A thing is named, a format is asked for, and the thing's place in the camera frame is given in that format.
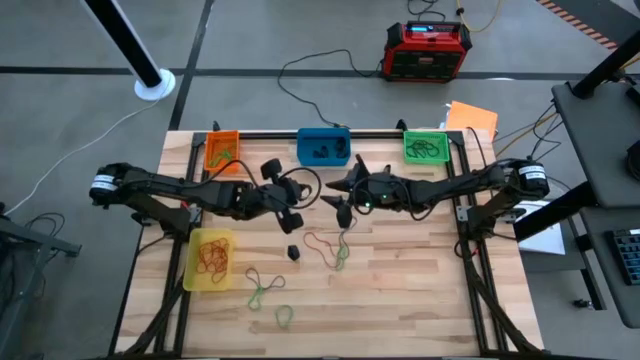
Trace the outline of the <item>black slanted post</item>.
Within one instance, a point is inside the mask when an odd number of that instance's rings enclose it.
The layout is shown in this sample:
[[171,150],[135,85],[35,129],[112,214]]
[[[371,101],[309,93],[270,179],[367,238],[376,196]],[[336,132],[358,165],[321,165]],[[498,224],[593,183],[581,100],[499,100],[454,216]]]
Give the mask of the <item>black slanted post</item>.
[[640,52],[640,30],[637,30],[581,81],[572,85],[572,93],[580,99],[590,97],[597,86],[610,78],[638,52]]

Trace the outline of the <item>black and white pole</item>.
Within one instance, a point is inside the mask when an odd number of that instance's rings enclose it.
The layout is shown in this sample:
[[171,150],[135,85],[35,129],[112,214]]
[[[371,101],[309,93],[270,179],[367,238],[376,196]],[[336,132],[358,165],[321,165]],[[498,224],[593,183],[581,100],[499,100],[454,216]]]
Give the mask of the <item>black and white pole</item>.
[[176,85],[175,75],[156,64],[118,1],[80,2],[126,60],[129,70],[136,78],[136,96],[147,102],[168,97]]

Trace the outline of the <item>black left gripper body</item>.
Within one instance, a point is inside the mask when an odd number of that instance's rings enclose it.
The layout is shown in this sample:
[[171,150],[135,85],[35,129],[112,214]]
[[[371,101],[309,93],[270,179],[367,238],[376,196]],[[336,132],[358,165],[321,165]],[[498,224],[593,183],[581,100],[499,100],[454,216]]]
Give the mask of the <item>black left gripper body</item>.
[[294,209],[306,200],[312,187],[293,179],[282,179],[276,184],[252,184],[249,191],[249,213],[262,215],[267,212],[284,212]]

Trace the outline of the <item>thin dark rubber band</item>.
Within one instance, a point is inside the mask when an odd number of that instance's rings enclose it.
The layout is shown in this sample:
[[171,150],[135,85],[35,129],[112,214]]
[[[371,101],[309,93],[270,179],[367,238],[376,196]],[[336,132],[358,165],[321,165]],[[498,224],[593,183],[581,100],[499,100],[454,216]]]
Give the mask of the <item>thin dark rubber band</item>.
[[351,221],[351,224],[347,228],[344,228],[341,230],[338,238],[338,242],[341,250],[349,252],[349,245],[346,241],[346,235],[353,230],[353,228],[357,225],[357,223],[358,223],[358,219],[353,218]]
[[281,289],[286,286],[286,279],[282,275],[277,275],[268,284],[263,284],[260,273],[254,267],[250,267],[245,271],[245,277],[255,285],[256,294],[260,294],[271,289]]

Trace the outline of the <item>red rubber band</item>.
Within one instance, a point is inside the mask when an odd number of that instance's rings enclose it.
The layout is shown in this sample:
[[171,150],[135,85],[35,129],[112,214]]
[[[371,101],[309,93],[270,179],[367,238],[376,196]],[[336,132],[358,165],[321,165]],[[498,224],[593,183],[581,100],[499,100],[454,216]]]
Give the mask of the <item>red rubber band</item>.
[[308,249],[320,256],[322,262],[327,268],[335,270],[336,254],[338,249],[335,250],[331,242],[319,238],[313,232],[306,232],[303,235],[303,243]]

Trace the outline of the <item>tangled red rubber bands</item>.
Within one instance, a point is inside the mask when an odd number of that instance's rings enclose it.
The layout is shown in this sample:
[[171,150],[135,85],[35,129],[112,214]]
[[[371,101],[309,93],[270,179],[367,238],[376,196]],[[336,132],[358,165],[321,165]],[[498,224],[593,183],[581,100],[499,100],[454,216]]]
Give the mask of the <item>tangled red rubber bands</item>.
[[196,272],[209,274],[214,284],[222,282],[228,271],[229,249],[229,240],[226,238],[202,244],[198,249]]

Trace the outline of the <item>yellow plastic basket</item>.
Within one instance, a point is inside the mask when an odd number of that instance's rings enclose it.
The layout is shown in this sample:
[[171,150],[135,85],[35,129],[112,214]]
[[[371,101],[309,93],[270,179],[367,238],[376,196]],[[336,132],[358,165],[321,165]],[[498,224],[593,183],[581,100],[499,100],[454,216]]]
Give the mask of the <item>yellow plastic basket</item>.
[[[204,243],[212,242],[220,238],[226,238],[229,240],[229,264],[227,275],[224,280],[218,284],[214,284],[211,282],[211,276],[209,274],[199,274],[196,272],[196,264],[198,262],[199,247]],[[190,292],[221,292],[228,290],[232,283],[234,247],[235,241],[233,232],[229,229],[199,228],[193,230],[190,235],[188,245],[183,280],[184,289]]]

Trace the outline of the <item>black metal stand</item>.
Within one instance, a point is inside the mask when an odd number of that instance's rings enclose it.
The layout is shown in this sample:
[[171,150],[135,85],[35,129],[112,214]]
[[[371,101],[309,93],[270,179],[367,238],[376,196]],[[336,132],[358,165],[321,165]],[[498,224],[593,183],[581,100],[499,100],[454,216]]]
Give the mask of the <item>black metal stand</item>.
[[[22,331],[26,312],[45,284],[44,269],[58,254],[77,257],[81,245],[57,237],[66,218],[45,212],[20,225],[5,213],[0,202],[0,360],[12,356]],[[18,275],[18,253],[34,252],[31,268]]]

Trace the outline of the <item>green plastic basket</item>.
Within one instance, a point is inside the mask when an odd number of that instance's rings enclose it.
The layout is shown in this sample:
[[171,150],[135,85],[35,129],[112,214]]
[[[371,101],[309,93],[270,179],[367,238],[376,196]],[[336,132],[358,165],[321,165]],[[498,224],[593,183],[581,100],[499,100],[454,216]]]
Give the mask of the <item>green plastic basket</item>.
[[[450,160],[449,153],[449,139],[446,133],[441,132],[424,132],[424,131],[406,131],[403,134],[404,142],[404,158],[408,164],[420,164],[420,165],[439,165],[444,164]],[[405,148],[407,145],[415,140],[426,140],[436,145],[440,150],[440,155],[434,158],[409,158],[405,154]]]

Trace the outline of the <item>grey side table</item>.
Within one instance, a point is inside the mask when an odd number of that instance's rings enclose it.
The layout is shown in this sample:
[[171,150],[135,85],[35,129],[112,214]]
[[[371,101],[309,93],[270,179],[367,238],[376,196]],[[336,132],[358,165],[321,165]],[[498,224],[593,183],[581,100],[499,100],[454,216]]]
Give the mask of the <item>grey side table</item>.
[[600,206],[640,207],[640,181],[626,170],[627,149],[640,141],[640,106],[624,83],[598,86],[580,99],[567,84],[552,95],[582,169]]

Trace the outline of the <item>black table support beam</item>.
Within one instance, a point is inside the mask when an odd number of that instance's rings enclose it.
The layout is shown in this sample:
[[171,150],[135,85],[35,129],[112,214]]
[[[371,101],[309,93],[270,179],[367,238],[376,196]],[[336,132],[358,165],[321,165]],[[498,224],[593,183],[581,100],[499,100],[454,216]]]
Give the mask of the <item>black table support beam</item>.
[[582,208],[596,204],[597,200],[590,183],[584,182],[516,222],[515,237],[518,241],[528,239],[576,214]]

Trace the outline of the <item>red portable power station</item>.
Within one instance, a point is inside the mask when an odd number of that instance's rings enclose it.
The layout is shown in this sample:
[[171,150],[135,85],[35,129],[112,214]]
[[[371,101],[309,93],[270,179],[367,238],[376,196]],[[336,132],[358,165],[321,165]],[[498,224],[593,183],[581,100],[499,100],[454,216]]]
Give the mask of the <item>red portable power station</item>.
[[472,48],[461,22],[408,21],[387,29],[382,77],[387,81],[447,83]]

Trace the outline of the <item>tangled dark rubber bands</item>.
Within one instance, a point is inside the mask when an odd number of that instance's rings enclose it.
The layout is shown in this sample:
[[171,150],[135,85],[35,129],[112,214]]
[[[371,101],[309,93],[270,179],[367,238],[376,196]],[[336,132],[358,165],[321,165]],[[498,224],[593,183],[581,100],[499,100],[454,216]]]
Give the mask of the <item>tangled dark rubber bands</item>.
[[439,148],[426,140],[415,140],[405,148],[405,154],[409,158],[434,158],[440,155]]

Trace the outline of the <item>blue plastic basket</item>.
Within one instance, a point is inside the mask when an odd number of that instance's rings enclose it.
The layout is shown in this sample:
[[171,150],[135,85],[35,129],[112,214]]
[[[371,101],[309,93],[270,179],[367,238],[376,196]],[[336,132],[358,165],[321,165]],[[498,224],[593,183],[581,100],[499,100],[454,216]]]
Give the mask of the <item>blue plastic basket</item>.
[[[338,138],[345,138],[348,155],[346,158],[337,158],[334,149]],[[314,158],[314,150],[326,146],[329,150],[328,158]],[[345,128],[301,128],[296,137],[296,155],[303,166],[345,166],[351,157],[351,134]]]

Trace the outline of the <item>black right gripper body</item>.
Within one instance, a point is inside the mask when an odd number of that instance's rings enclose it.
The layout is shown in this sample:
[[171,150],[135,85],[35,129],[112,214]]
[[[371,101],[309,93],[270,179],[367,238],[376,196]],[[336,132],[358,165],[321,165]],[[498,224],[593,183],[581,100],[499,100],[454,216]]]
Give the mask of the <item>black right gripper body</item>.
[[399,208],[400,179],[387,172],[373,173],[356,183],[349,192],[349,203],[366,208]]

